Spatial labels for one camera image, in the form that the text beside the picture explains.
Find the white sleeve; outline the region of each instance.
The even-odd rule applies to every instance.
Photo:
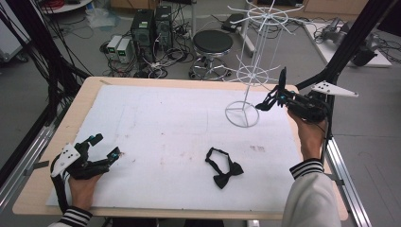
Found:
[[[70,207],[57,223],[48,227],[85,227],[91,220],[92,214],[77,207]]]
[[[332,182],[319,160],[306,160],[290,172],[295,183],[288,194],[282,226],[341,226]]]

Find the plastic bag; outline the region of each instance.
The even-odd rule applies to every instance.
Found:
[[[112,16],[106,9],[87,9],[86,18],[89,27],[115,26],[115,16]]]

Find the electronic equipment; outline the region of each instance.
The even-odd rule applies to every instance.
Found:
[[[348,34],[349,30],[353,26],[353,22],[345,23],[340,30],[337,30],[338,23],[340,18],[337,17],[333,20],[330,25],[326,26],[322,30],[322,38],[324,40],[331,40],[335,45],[340,45],[342,41],[345,39],[345,36]],[[355,56],[351,59],[351,62],[356,66],[363,66],[372,58],[377,56],[375,51],[380,47],[379,39],[377,35],[370,33],[369,36],[365,39],[362,45],[359,46],[359,49]]]
[[[103,136],[99,133],[96,136],[91,135],[82,143],[76,143],[74,146],[67,144],[53,160],[50,167],[51,180],[59,199],[59,207],[63,213],[69,207],[64,185],[66,172],[76,180],[88,180],[98,174],[109,172],[110,166],[120,157],[121,151],[116,147],[105,159],[95,162],[88,161],[89,148],[102,139]]]
[[[286,80],[287,68],[285,67],[280,73],[278,85],[255,108],[268,111],[277,102],[278,106],[286,105],[295,115],[311,123],[319,123],[331,114],[329,105],[324,101],[324,94],[312,91],[307,96],[298,95],[285,88]]]
[[[107,52],[109,53],[109,59],[119,61],[117,54],[117,47],[123,37],[120,35],[113,36],[112,40],[107,44]]]
[[[138,63],[155,62],[153,55],[153,49],[155,48],[155,33],[156,29],[153,10],[137,10],[131,25],[131,35]]]
[[[157,7],[155,21],[159,49],[167,51],[173,47],[171,6]]]
[[[133,57],[133,49],[130,38],[121,39],[117,48],[118,59],[121,63],[130,63]]]
[[[230,31],[230,32],[235,32],[236,28],[238,26],[241,26],[241,23],[233,24],[232,22],[237,22],[239,20],[242,20],[243,18],[244,18],[244,14],[242,14],[242,13],[231,14],[227,18],[227,20],[223,23],[223,25],[221,26],[221,29],[227,30],[227,31]]]

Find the bracket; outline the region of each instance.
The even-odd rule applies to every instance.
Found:
[[[79,152],[68,143],[63,149],[60,154],[59,159],[54,164],[53,172],[51,173],[51,177],[56,177],[59,175],[63,170],[73,164],[78,158],[80,157]]]
[[[333,85],[326,81],[313,85],[312,90],[332,96],[351,96],[351,97],[359,96],[359,94],[356,92],[348,91],[346,89],[340,88],[339,86]]]
[[[247,220],[247,227],[260,227],[259,220]]]

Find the computer tower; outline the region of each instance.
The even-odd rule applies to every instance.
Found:
[[[156,27],[152,9],[139,9],[135,12],[131,25],[131,35],[137,61],[155,62],[153,50],[156,48]]]
[[[159,49],[167,51],[173,47],[171,6],[159,6],[155,12],[156,36]]]

